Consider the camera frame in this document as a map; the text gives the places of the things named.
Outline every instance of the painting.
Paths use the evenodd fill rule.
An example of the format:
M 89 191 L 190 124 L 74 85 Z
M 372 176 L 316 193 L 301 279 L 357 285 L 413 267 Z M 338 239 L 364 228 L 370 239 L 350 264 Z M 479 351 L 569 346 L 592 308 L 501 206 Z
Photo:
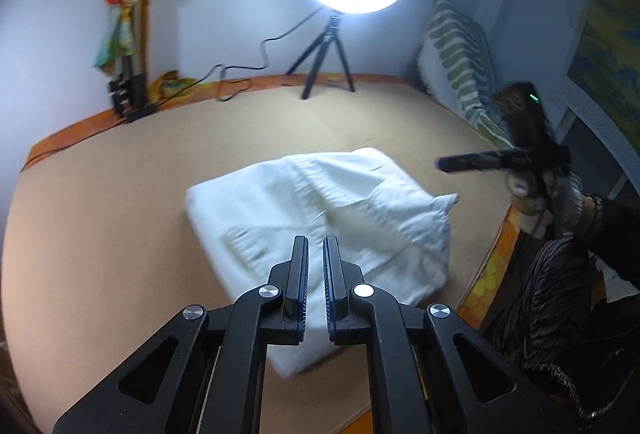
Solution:
M 640 0 L 591 0 L 569 78 L 640 154 Z

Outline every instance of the beige carpet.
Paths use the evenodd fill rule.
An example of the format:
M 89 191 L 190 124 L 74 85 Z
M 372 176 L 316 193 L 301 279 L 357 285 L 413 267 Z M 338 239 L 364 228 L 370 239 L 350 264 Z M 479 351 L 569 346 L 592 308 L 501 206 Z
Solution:
M 445 175 L 434 160 L 488 146 L 408 86 L 357 89 L 318 86 L 301 102 L 301 88 L 278 88 L 162 112 L 20 176 L 4 241 L 2 311 L 24 397 L 45 433 L 183 306 L 228 303 L 182 205 L 189 187 L 255 162 L 372 146 L 430 193 L 459 192 L 450 277 L 438 299 L 460 301 L 509 197 L 502 175 Z M 368 403 L 361 348 L 285 382 L 268 368 L 261 432 L 329 434 Z

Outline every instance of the person's arm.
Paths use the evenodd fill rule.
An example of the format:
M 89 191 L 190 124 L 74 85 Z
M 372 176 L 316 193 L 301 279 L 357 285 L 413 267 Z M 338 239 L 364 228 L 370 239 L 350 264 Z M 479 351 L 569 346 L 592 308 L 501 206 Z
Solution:
M 620 277 L 640 289 L 640 212 L 599 196 L 582 196 L 574 233 Z

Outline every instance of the orange border trim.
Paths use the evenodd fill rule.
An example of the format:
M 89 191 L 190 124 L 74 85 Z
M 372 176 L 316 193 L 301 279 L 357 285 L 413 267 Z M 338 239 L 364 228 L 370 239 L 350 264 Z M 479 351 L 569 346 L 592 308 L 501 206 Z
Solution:
M 458 315 L 471 327 L 479 329 L 509 267 L 518 239 L 518 211 L 510 207 L 502 222 L 500 235 L 487 258 L 480 277 L 472 286 Z
M 406 84 L 402 78 L 390 75 L 353 75 L 355 82 L 367 82 L 371 84 Z M 261 91 L 281 86 L 303 86 L 306 81 L 306 75 L 271 75 L 267 77 L 248 78 L 248 91 Z M 345 82 L 344 74 L 338 73 L 321 73 L 318 75 L 316 84 L 335 84 L 336 82 Z M 219 82 L 211 82 L 209 84 L 199 84 L 189 90 L 188 94 L 178 96 L 168 101 L 160 110 L 173 109 L 174 107 L 186 106 L 203 100 L 212 100 L 217 96 L 228 96 L 243 84 L 224 84 L 220 86 Z M 65 149 L 75 145 L 81 140 L 90 138 L 94 134 L 108 130 L 108 128 L 117 125 L 119 118 L 111 110 L 104 110 L 98 114 L 94 114 L 89 118 L 85 118 L 81 122 L 65 127 L 55 134 L 48 136 L 44 140 L 39 141 L 29 152 L 26 161 L 26 169 L 36 165 L 45 158 L 55 154 L 60 149 Z

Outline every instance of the dark clothing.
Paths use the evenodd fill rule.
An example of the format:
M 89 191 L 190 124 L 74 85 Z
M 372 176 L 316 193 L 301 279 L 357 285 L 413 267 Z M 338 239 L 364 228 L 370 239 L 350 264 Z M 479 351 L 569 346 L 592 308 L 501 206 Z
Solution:
M 537 386 L 566 398 L 581 425 L 595 427 L 623 401 L 623 389 L 640 385 L 629 385 L 640 362 L 640 297 L 600 302 L 591 312 L 588 250 L 640 289 L 640 214 L 602 200 L 589 239 L 542 246 L 490 339 Z
M 602 199 L 602 225 L 587 247 L 640 289 L 640 212 Z

